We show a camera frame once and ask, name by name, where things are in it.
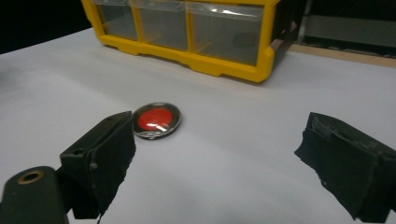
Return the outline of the yellow and black drawer organizer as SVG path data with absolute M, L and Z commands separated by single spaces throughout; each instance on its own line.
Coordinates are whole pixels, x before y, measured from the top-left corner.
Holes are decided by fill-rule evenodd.
M 299 34 L 307 0 L 80 0 L 99 41 L 260 83 Z

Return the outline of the red round sweet clear wrapper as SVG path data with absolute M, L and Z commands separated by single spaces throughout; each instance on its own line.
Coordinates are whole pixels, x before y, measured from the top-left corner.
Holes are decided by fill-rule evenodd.
M 134 133 L 143 139 L 164 138 L 182 121 L 180 110 L 170 103 L 155 102 L 139 107 L 133 115 Z

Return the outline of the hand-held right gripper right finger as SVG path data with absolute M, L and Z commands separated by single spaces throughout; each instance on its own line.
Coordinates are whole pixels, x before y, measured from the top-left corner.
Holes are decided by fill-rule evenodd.
M 294 154 L 354 219 L 384 223 L 396 212 L 396 150 L 340 119 L 312 112 Z

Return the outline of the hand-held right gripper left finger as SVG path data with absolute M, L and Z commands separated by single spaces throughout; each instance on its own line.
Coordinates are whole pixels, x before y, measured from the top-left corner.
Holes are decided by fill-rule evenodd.
M 77 219 L 96 219 L 113 202 L 135 154 L 133 113 L 100 121 L 60 155 L 57 170 L 65 207 Z

